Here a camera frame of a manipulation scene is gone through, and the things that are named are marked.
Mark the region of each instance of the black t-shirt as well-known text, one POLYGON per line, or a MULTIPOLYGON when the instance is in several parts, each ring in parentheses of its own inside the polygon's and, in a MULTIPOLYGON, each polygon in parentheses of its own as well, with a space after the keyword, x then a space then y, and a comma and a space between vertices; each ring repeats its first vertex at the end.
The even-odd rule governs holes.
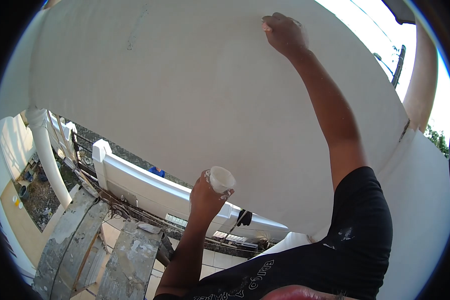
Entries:
POLYGON ((184 297, 161 294, 154 300, 259 300, 288 285, 375 299, 388 268, 391 245, 387 202, 373 170, 364 166, 338 185, 330 229, 321 241, 261 255, 214 273, 184 297))

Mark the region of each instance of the forearm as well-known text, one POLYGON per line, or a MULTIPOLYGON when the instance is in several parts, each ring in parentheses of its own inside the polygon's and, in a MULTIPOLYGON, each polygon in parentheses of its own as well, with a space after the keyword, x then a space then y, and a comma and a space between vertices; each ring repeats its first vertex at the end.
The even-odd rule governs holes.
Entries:
POLYGON ((312 51, 290 59, 302 78, 329 147, 359 141, 360 133, 342 92, 312 51))
POLYGON ((173 291, 173 294, 183 296, 198 283, 202 271, 205 233, 209 225, 210 222, 201 220, 200 216, 190 216, 173 260, 162 275, 156 295, 173 291))

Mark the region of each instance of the white container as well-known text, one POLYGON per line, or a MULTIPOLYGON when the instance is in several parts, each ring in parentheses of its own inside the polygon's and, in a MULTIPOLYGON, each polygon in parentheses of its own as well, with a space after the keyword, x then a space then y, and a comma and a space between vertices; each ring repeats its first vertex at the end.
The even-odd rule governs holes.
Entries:
POLYGON ((212 166, 210 169, 210 185, 219 194, 235 186, 235 178, 229 170, 221 166, 212 166))

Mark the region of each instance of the paint bucket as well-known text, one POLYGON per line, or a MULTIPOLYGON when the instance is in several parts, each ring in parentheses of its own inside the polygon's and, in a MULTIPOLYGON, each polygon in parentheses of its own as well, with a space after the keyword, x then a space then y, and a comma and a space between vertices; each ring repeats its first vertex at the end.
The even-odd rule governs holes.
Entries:
POLYGON ((235 186, 235 178, 229 170, 221 166, 212 166, 210 169, 210 185, 219 194, 235 186))
POLYGON ((24 186, 24 185, 21 186, 20 191, 18 191, 18 196, 21 199, 25 199, 25 200, 28 199, 29 193, 27 191, 27 187, 26 186, 24 186))
POLYGON ((30 176, 31 176, 30 172, 29 172, 29 171, 26 171, 25 174, 23 175, 23 178, 24 178, 25 180, 28 180, 28 179, 30 178, 30 176))

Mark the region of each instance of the left hand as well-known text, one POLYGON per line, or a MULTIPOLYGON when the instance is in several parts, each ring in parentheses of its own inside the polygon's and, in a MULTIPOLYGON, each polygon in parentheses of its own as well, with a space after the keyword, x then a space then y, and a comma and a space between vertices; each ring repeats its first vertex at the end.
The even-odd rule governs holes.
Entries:
POLYGON ((196 218, 210 224, 212 219, 220 212, 228 197, 235 191, 231 189, 230 195, 228 195, 228 192, 223 194, 216 193, 210 183, 207 182, 205 172, 203 171, 201 173, 200 178, 198 178, 190 193, 190 219, 196 218))
POLYGON ((291 61, 306 55, 309 38, 302 24, 279 12, 262 18, 269 44, 291 61))

